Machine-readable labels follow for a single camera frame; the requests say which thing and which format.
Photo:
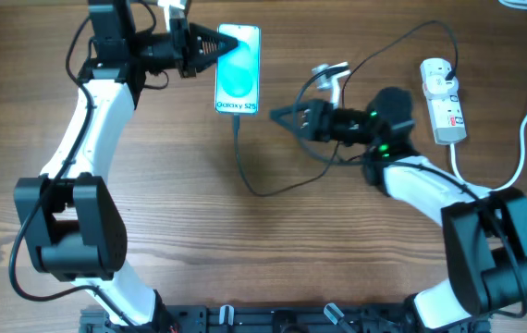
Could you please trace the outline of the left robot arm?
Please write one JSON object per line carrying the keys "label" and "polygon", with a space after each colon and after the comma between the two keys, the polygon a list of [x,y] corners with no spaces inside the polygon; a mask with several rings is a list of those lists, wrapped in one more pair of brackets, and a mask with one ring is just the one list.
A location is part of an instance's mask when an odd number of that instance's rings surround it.
{"label": "left robot arm", "polygon": [[235,50],[232,36],[187,20],[189,3],[165,1],[166,30],[137,30],[127,1],[91,1],[93,34],[81,69],[70,78],[78,102],[67,131],[35,178],[14,190],[20,228],[33,267],[85,290],[117,332],[176,332],[179,323],[159,293],[127,262],[125,224],[106,182],[118,140],[147,88],[148,75],[176,70],[194,77]]}

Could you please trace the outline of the smartphone with cyan screen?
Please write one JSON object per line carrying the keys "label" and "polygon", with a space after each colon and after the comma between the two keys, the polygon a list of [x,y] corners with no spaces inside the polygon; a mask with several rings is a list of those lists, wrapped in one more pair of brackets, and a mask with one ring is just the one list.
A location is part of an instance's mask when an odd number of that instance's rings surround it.
{"label": "smartphone with cyan screen", "polygon": [[223,23],[218,31],[236,38],[238,46],[218,59],[214,108],[218,113],[255,115],[260,97],[261,29]]}

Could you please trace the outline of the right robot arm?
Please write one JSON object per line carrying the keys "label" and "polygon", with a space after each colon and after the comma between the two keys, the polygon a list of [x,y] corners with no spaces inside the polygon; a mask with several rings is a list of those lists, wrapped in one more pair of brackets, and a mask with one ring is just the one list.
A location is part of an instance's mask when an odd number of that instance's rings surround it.
{"label": "right robot arm", "polygon": [[[407,300],[401,331],[475,330],[489,316],[527,313],[527,197],[514,188],[471,185],[434,166],[412,145],[409,92],[381,90],[364,110],[312,99],[270,118],[309,142],[361,144],[366,182],[442,229],[447,278]],[[509,306],[518,304],[517,313]]]}

